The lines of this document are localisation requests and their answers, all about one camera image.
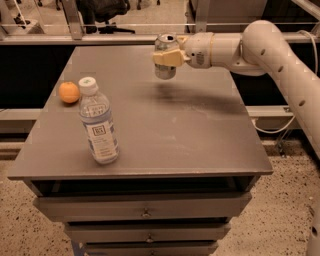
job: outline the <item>drawer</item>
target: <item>drawer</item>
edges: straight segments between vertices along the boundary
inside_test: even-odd
[[[59,222],[180,219],[238,216],[251,199],[246,193],[193,193],[36,198],[34,205]]]
[[[161,241],[204,241],[222,239],[230,230],[228,223],[197,220],[153,222],[78,223],[66,225],[65,233],[78,243],[116,243]]]
[[[89,255],[99,256],[208,256],[217,249],[216,242],[86,244]]]

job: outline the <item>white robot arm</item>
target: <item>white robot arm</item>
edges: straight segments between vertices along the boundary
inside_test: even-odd
[[[291,50],[282,32],[268,21],[251,23],[242,34],[197,33],[175,39],[160,35],[153,55],[158,77],[174,76],[175,67],[224,67],[258,76],[268,73],[320,158],[320,81]]]

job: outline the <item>bottle label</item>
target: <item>bottle label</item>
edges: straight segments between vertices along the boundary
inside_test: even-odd
[[[112,136],[113,124],[105,121],[97,124],[85,124],[90,147],[97,159],[117,156],[115,139]]]
[[[107,106],[105,104],[95,104],[87,106],[87,110],[90,117],[100,116],[107,111]]]

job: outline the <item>table top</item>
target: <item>table top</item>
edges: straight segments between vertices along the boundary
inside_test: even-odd
[[[154,74],[153,46],[77,47],[9,170],[10,179],[64,180],[264,175],[271,164],[230,73],[177,68]],[[65,81],[96,78],[111,102],[118,159],[89,152],[78,103],[57,93]]]

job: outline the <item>black panel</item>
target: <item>black panel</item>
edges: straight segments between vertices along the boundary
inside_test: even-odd
[[[0,108],[42,108],[74,46],[0,46]]]

